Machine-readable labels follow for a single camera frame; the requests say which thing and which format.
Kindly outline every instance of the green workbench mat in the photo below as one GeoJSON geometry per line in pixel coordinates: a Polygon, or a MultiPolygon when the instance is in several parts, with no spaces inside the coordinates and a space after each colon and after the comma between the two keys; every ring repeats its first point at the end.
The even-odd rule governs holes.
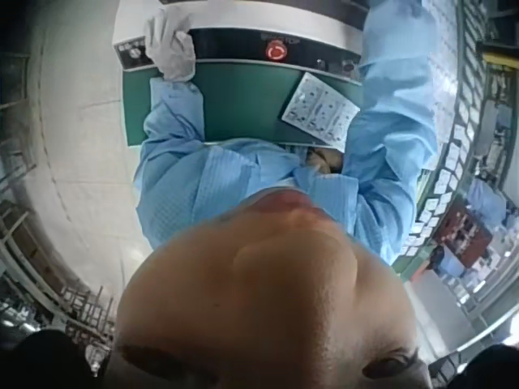
{"type": "MultiPolygon", "coordinates": [[[[206,142],[254,138],[274,143],[323,143],[281,121],[304,71],[281,66],[243,63],[200,63],[193,83],[204,96],[206,142]]],[[[157,69],[124,72],[123,115],[128,146],[145,139],[143,124],[150,111],[149,80],[157,69]]],[[[356,105],[362,88],[325,75],[316,75],[356,105]]]]}

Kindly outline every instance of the person in blue coat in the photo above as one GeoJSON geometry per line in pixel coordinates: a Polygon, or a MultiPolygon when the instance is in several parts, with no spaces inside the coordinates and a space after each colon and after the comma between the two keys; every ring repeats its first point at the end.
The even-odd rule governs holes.
{"type": "Polygon", "coordinates": [[[146,28],[164,78],[135,184],[155,251],[120,301],[107,385],[429,387],[389,265],[436,148],[431,15],[416,0],[371,4],[363,105],[334,174],[257,139],[205,145],[187,31],[174,6],[146,28]]]}

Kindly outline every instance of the emergency stop button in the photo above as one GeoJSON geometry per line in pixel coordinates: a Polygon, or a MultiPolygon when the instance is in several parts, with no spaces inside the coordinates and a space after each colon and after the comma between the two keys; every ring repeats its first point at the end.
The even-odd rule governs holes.
{"type": "Polygon", "coordinates": [[[267,46],[267,57],[272,61],[281,61],[285,59],[289,50],[285,44],[279,40],[270,41],[267,46]]]}

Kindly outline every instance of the white glove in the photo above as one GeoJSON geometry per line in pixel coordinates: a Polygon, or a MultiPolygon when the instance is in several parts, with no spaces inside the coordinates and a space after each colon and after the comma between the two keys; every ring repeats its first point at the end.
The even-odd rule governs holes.
{"type": "Polygon", "coordinates": [[[186,82],[195,75],[195,47],[190,35],[189,15],[168,6],[144,26],[146,55],[155,62],[164,78],[186,82]]]}

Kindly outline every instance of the hand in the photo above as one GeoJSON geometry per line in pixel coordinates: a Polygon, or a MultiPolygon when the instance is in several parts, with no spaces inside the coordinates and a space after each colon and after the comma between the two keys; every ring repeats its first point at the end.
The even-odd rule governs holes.
{"type": "Polygon", "coordinates": [[[195,47],[190,35],[189,15],[176,6],[161,10],[144,25],[146,55],[164,78],[186,82],[195,75],[195,47]]]}

